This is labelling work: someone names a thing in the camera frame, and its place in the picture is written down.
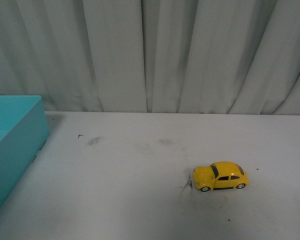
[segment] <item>car roof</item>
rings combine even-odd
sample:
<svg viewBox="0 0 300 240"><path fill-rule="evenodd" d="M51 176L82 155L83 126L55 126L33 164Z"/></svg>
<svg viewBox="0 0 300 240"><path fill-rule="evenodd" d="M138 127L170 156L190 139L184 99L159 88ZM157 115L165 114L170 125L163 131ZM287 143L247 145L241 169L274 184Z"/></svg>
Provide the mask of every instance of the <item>car roof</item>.
<svg viewBox="0 0 300 240"><path fill-rule="evenodd" d="M242 176L237 164L231 161L218 161L213 163L218 169L219 176L237 175Z"/></svg>

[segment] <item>scuff mark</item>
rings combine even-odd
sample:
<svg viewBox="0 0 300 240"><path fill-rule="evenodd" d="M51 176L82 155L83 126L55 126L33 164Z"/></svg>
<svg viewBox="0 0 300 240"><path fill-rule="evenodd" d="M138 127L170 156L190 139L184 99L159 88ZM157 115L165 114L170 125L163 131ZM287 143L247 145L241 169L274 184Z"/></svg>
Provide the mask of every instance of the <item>scuff mark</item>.
<svg viewBox="0 0 300 240"><path fill-rule="evenodd" d="M169 139L160 139L158 142L160 145L171 145L174 143L173 141L171 141Z"/></svg>
<svg viewBox="0 0 300 240"><path fill-rule="evenodd" d="M134 145L136 150L144 155L153 155L154 151L147 142L138 142Z"/></svg>
<svg viewBox="0 0 300 240"><path fill-rule="evenodd" d="M228 201L228 198L224 195L221 195L222 197L224 197L224 203L220 206L219 209L222 209L224 207L224 205L226 204L226 202Z"/></svg>
<svg viewBox="0 0 300 240"><path fill-rule="evenodd" d="M193 188L192 188L192 180L191 180L190 175L189 175L189 178L187 179L185 185L184 185L183 187L180 186L180 188L182 188L182 190L181 190L181 192L180 192L179 201L181 200L182 194L183 194L183 192L184 192L184 190L186 189L187 186L190 186L190 187L191 187L191 194L192 194Z"/></svg>
<svg viewBox="0 0 300 240"><path fill-rule="evenodd" d="M89 145L95 145L95 144L99 143L101 139L102 139L101 136L96 137L96 138L92 139L91 141L88 141L88 144Z"/></svg>

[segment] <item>white curtain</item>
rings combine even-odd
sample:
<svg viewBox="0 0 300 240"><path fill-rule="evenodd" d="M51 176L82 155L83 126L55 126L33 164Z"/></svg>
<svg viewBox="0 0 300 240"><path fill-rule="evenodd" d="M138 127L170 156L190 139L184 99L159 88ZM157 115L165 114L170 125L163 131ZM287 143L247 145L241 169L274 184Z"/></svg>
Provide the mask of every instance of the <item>white curtain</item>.
<svg viewBox="0 0 300 240"><path fill-rule="evenodd" d="M0 95L56 111L300 115L300 0L0 0Z"/></svg>

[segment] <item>car hood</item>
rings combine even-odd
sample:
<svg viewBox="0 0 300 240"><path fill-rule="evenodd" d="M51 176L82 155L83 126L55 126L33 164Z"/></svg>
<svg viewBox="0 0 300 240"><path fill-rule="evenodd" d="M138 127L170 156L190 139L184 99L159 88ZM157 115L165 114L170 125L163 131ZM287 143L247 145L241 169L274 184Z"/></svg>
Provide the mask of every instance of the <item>car hood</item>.
<svg viewBox="0 0 300 240"><path fill-rule="evenodd" d="M211 180L214 178L213 172L210 166L198 166L193 170L193 181L199 182L203 180Z"/></svg>

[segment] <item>toy car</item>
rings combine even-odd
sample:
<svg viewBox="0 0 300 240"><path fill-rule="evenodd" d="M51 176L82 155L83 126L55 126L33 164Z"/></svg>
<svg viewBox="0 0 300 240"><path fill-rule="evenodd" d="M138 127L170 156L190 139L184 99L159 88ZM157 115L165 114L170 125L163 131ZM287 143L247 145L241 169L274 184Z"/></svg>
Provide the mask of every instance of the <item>toy car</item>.
<svg viewBox="0 0 300 240"><path fill-rule="evenodd" d="M249 184L248 173L238 164L219 161L210 166L198 166L193 170L195 187L202 192L220 189L243 189Z"/></svg>

